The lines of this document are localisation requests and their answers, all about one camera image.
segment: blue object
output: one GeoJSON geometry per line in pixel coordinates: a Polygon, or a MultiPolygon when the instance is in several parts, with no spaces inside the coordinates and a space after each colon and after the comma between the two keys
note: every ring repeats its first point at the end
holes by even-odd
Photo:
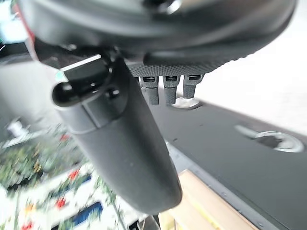
{"type": "Polygon", "coordinates": [[[60,70],[60,71],[58,71],[58,72],[56,73],[56,75],[55,75],[55,80],[56,80],[57,82],[68,82],[68,80],[67,80],[67,78],[66,78],[66,76],[65,76],[65,74],[63,73],[62,70],[60,70]]]}
{"type": "MultiPolygon", "coordinates": [[[[78,212],[76,215],[65,219],[65,221],[68,220],[68,219],[72,219],[72,222],[74,223],[74,225],[77,226],[77,225],[83,223],[84,221],[86,221],[88,219],[90,213],[92,211],[95,211],[95,210],[97,210],[99,212],[99,214],[102,213],[103,207],[102,207],[100,202],[93,203],[91,206],[86,207],[82,211],[78,212]]],[[[58,228],[59,228],[59,224],[54,226],[51,230],[58,230],[58,228]]]]}

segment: gray desk surface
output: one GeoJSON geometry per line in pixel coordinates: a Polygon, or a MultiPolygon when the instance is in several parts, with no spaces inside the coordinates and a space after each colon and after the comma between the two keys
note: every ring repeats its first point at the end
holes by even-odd
{"type": "MultiPolygon", "coordinates": [[[[307,229],[306,150],[275,151],[244,137],[234,126],[283,131],[303,142],[306,137],[212,105],[174,110],[165,106],[163,91],[160,105],[151,106],[151,111],[171,145],[278,229],[307,229]]],[[[272,229],[262,225],[258,227],[272,229]]]]}

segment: textured black surface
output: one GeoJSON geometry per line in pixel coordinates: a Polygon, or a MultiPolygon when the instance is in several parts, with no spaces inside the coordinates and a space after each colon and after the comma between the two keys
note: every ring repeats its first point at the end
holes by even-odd
{"type": "Polygon", "coordinates": [[[305,136],[213,105],[195,110],[169,109],[163,98],[160,91],[160,106],[150,108],[172,145],[277,227],[306,229],[307,151],[272,150],[244,137],[235,126],[285,132],[304,144],[305,136]]]}
{"type": "Polygon", "coordinates": [[[196,85],[183,86],[183,98],[193,98],[195,94],[196,85]]]}
{"type": "Polygon", "coordinates": [[[141,83],[146,88],[157,88],[159,86],[159,77],[155,75],[146,75],[146,77],[142,77],[141,83]]]}
{"type": "Polygon", "coordinates": [[[177,91],[177,87],[174,87],[174,88],[164,88],[165,103],[166,103],[166,105],[170,105],[170,104],[175,104],[176,103],[176,91],[177,91]]]}
{"type": "Polygon", "coordinates": [[[169,76],[209,73],[230,60],[219,60],[192,65],[129,65],[133,76],[169,76]]]}
{"type": "Polygon", "coordinates": [[[159,89],[158,88],[147,88],[146,89],[149,104],[158,105],[159,104],[159,89]]]}

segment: wooden board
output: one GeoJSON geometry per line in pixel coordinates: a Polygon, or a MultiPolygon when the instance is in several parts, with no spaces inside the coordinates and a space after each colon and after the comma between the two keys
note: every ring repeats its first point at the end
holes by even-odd
{"type": "Polygon", "coordinates": [[[190,171],[183,171],[179,179],[182,202],[160,214],[161,230],[176,229],[175,222],[181,230],[257,230],[190,171]]]}

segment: cable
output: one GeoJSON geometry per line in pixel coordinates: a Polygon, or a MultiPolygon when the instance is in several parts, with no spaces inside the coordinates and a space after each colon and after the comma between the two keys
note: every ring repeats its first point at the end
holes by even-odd
{"type": "Polygon", "coordinates": [[[5,45],[0,48],[0,51],[3,50],[3,48],[5,48],[5,45]]]}
{"type": "Polygon", "coordinates": [[[143,226],[142,226],[141,230],[144,230],[145,223],[146,223],[146,218],[144,219],[143,226]]]}

